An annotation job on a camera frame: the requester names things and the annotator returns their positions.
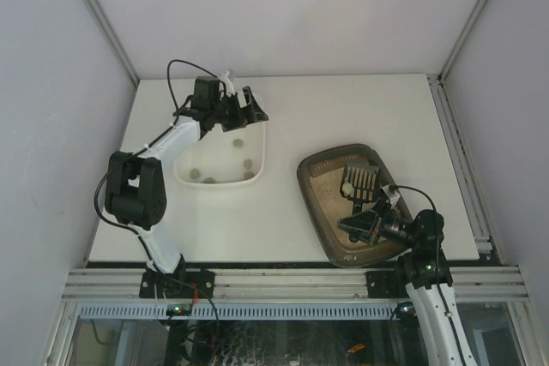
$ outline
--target white wall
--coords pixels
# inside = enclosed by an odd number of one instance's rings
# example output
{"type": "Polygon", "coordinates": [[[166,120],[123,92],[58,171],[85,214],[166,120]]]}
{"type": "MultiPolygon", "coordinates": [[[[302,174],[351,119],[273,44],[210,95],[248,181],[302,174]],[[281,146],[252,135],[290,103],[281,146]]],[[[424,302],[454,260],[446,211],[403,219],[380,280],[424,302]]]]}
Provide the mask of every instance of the white wall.
{"type": "Polygon", "coordinates": [[[549,324],[549,0],[491,0],[449,78],[505,254],[549,324]]]}
{"type": "Polygon", "coordinates": [[[142,79],[435,73],[475,1],[100,0],[142,79]]]}
{"type": "Polygon", "coordinates": [[[0,363],[35,365],[133,87],[82,0],[0,10],[0,363]]]}

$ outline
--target orange object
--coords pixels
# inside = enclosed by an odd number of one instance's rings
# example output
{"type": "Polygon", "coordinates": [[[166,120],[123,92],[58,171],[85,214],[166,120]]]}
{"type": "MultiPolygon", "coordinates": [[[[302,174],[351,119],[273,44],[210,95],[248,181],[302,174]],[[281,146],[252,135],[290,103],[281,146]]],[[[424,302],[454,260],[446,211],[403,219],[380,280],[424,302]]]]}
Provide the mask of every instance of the orange object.
{"type": "Polygon", "coordinates": [[[353,346],[351,349],[349,349],[347,351],[347,353],[356,353],[357,351],[361,351],[362,349],[364,349],[366,346],[364,346],[363,344],[359,343],[358,345],[355,345],[353,346]]]}

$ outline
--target gray wall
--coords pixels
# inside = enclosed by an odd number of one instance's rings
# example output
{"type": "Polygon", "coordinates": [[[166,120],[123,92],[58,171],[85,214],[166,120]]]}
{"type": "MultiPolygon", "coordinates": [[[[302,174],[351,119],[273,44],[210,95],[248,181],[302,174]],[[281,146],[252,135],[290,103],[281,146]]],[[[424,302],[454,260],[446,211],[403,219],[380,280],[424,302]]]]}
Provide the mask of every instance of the gray wall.
{"type": "Polygon", "coordinates": [[[491,0],[449,92],[510,263],[549,324],[549,0],[491,0]]]}
{"type": "Polygon", "coordinates": [[[0,363],[38,364],[133,87],[82,0],[0,0],[0,363]]]}

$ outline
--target brown tray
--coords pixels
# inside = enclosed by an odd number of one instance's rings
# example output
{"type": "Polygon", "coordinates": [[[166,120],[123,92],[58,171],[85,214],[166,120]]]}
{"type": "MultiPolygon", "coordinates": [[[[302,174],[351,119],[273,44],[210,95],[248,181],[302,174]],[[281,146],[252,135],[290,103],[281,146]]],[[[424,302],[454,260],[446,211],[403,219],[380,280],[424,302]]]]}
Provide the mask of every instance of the brown tray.
{"type": "MultiPolygon", "coordinates": [[[[301,195],[326,256],[338,267],[363,267],[399,255],[406,250],[399,244],[387,240],[374,246],[362,242],[351,243],[348,234],[337,227],[337,219],[353,212],[353,203],[344,199],[339,191],[341,174],[347,162],[376,165],[380,170],[381,185],[395,184],[377,152],[362,144],[324,150],[299,164],[297,174],[301,195]]],[[[373,203],[365,204],[363,210],[371,206],[373,203]]],[[[402,198],[396,204],[396,212],[402,218],[412,220],[402,198]]]]}

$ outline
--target white plastic container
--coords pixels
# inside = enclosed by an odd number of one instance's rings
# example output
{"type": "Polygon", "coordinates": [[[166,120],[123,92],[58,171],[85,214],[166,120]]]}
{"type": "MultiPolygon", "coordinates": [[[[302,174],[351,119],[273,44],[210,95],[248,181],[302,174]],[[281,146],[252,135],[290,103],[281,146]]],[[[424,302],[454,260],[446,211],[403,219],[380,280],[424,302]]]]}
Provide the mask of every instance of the white plastic container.
{"type": "Polygon", "coordinates": [[[204,189],[254,183],[263,172],[266,124],[254,123],[226,133],[219,124],[215,125],[173,163],[177,180],[204,189]]]}

